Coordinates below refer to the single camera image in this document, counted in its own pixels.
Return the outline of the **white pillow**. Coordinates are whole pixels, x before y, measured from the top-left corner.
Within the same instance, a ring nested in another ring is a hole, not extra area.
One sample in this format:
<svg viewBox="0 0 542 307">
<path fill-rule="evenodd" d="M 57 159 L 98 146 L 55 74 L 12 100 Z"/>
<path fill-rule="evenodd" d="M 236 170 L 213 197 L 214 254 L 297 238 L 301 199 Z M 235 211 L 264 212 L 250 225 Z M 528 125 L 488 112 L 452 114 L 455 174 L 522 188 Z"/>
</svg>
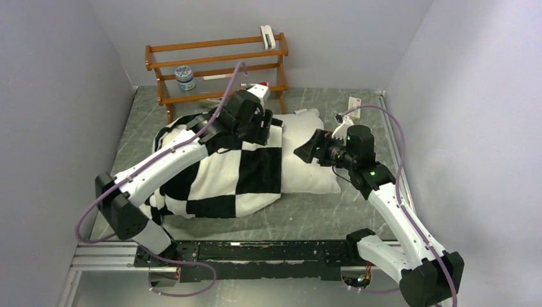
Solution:
<svg viewBox="0 0 542 307">
<path fill-rule="evenodd" d="M 307 160 L 306 153 L 296 150 L 311 140 L 316 130 L 324 128 L 317 109 L 301 109 L 274 118 L 283 124 L 281 192 L 284 194 L 338 194 L 341 188 L 330 167 L 323 167 L 317 159 Z"/>
</svg>

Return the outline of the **black white checkered pillowcase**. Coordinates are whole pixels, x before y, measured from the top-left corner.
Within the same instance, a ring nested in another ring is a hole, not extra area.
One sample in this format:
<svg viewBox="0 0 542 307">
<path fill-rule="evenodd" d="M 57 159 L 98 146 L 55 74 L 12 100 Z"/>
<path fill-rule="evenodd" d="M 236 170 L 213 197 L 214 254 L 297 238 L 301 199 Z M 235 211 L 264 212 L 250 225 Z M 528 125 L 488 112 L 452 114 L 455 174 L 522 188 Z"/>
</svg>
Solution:
<svg viewBox="0 0 542 307">
<path fill-rule="evenodd" d="M 283 127 L 274 118 L 265 146 L 237 143 L 189 166 L 151 194 L 140 210 L 161 224 L 168 215 L 235 218 L 265 208 L 281 197 Z"/>
</svg>

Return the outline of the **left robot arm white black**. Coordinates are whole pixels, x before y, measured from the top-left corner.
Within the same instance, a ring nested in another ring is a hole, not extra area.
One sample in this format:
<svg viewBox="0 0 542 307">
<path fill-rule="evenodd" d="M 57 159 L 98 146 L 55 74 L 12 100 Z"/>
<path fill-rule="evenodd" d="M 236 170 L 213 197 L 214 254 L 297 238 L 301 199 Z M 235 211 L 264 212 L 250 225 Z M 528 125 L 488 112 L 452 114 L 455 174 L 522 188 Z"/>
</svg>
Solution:
<svg viewBox="0 0 542 307">
<path fill-rule="evenodd" d="M 272 122 L 272 112 L 264 108 L 269 95 L 269 88 L 260 84 L 238 90 L 214 112 L 196 116 L 172 141 L 136 166 L 115 177 L 97 176 L 97 207 L 115 236 L 172 259 L 176 243 L 139 206 L 181 171 L 221 149 L 243 142 L 265 145 Z"/>
</svg>

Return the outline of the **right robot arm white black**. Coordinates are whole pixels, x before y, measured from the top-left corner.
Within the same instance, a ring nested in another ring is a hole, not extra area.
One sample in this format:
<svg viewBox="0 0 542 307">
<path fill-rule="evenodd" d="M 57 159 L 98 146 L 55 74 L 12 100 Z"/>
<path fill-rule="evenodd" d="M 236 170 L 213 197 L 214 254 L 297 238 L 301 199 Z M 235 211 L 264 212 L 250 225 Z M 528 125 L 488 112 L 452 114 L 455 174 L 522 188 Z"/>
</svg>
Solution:
<svg viewBox="0 0 542 307">
<path fill-rule="evenodd" d="M 375 137 L 365 125 L 352 125 L 342 137 L 317 129 L 293 153 L 305 163 L 342 168 L 350 182 L 385 219 L 401 248 L 385 243 L 368 229 L 347 236 L 349 257 L 369 262 L 397 284 L 409 306 L 458 304 L 465 262 L 448 252 L 422 225 L 399 190 L 396 177 L 378 162 Z"/>
</svg>

